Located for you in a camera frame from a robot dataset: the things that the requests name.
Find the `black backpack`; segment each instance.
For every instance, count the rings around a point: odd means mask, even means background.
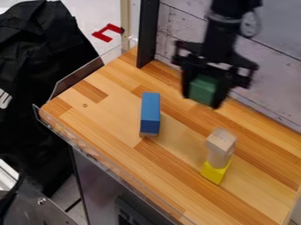
[[[97,57],[62,2],[23,2],[1,14],[0,154],[21,158],[34,177],[68,151],[36,120],[32,104],[45,104],[57,81]]]

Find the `blue block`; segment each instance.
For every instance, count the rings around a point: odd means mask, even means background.
[[[144,92],[142,101],[140,134],[156,135],[160,130],[160,94]]]

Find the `stacked blocks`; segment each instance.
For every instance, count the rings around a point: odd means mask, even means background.
[[[142,101],[140,136],[157,136],[160,130],[160,94],[144,92]]]
[[[217,128],[205,143],[209,149],[206,163],[201,174],[216,185],[220,185],[227,169],[231,165],[231,156],[236,137],[222,128]]]

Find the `wooden tabletop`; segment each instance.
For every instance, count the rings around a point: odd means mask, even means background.
[[[135,65],[133,49],[46,103],[40,116],[63,124],[69,132],[57,132],[110,161],[115,173],[182,223],[284,223],[301,184],[300,135],[233,99],[216,111],[183,99],[179,71],[161,62]],[[143,91],[161,93],[159,137],[139,137]],[[238,137],[220,186],[200,175],[203,143],[215,127]]]

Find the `green block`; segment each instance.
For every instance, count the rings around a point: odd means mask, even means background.
[[[204,105],[211,105],[217,90],[217,80],[210,76],[198,76],[190,83],[189,98]]]

